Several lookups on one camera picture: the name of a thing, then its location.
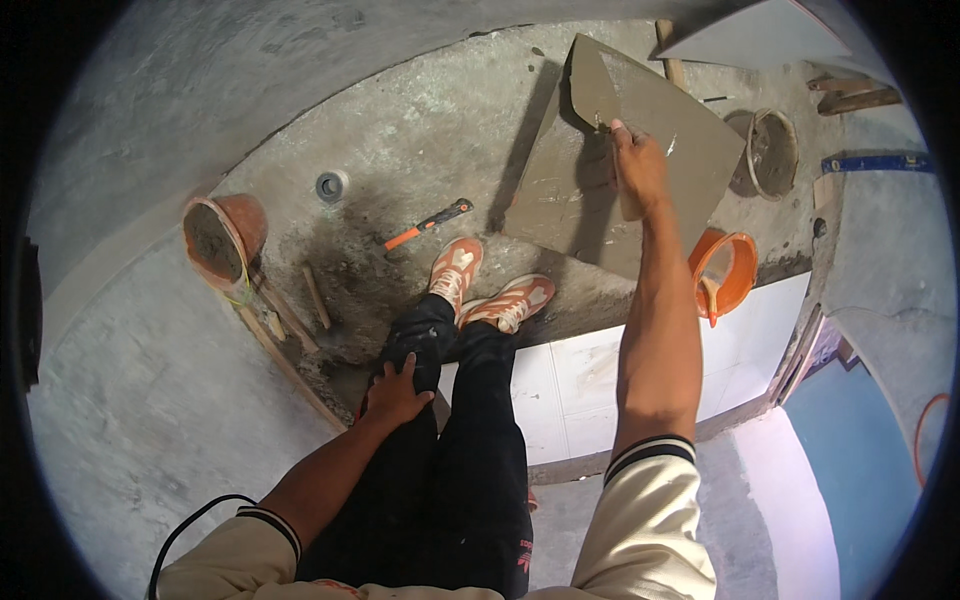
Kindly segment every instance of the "orange sneaker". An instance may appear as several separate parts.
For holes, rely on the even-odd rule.
[[[516,333],[520,324],[537,314],[556,288],[546,276],[530,274],[517,277],[493,298],[468,302],[457,320],[459,327],[481,319],[496,320],[496,328],[504,333]]]
[[[483,245],[472,237],[458,237],[440,251],[430,273],[430,294],[442,296],[460,317],[467,292],[483,262]]]

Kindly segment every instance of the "bucket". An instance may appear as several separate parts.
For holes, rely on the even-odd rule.
[[[194,198],[183,210],[182,225],[194,271],[223,292],[247,286],[247,268],[267,239],[267,214],[256,198]]]
[[[719,229],[707,229],[700,236],[700,241],[697,242],[697,246],[687,260],[696,285],[697,312],[703,319],[709,316],[708,299],[703,286],[699,284],[700,278],[710,259],[727,245],[729,246],[725,250],[730,252],[732,260],[723,281],[718,281],[720,287],[716,292],[717,316],[722,317],[734,310],[754,288],[756,281],[754,238],[746,233],[724,233]]]
[[[727,117],[727,125],[747,141],[733,171],[730,189],[743,198],[757,194],[776,202],[793,189],[800,150],[793,124],[779,110],[762,108]]]

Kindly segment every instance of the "hand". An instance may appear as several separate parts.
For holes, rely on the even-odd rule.
[[[383,374],[373,378],[373,386],[367,390],[367,414],[364,419],[379,420],[391,427],[400,427],[413,420],[427,402],[433,399],[433,392],[414,392],[414,368],[417,355],[407,354],[403,371],[397,372],[394,363],[383,364]]]
[[[611,122],[613,143],[613,188],[622,191],[636,203],[630,212],[634,220],[649,214],[656,205],[669,201],[666,178],[666,157],[652,135],[630,132],[619,119]]]

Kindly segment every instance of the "person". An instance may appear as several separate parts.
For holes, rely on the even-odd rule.
[[[393,323],[356,423],[167,566],[161,600],[713,597],[694,536],[703,366],[693,282],[662,149],[619,121],[611,137],[613,184],[642,212],[643,255],[620,346],[613,458],[570,586],[528,593],[534,536],[510,398],[514,334],[554,285],[527,275],[464,303],[483,247],[461,238],[434,263],[429,293]],[[438,437],[432,400],[458,338]]]

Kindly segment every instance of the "blue wall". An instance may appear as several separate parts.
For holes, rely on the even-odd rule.
[[[783,405],[827,504],[844,599],[871,595],[920,497],[910,451],[876,382],[833,361]]]

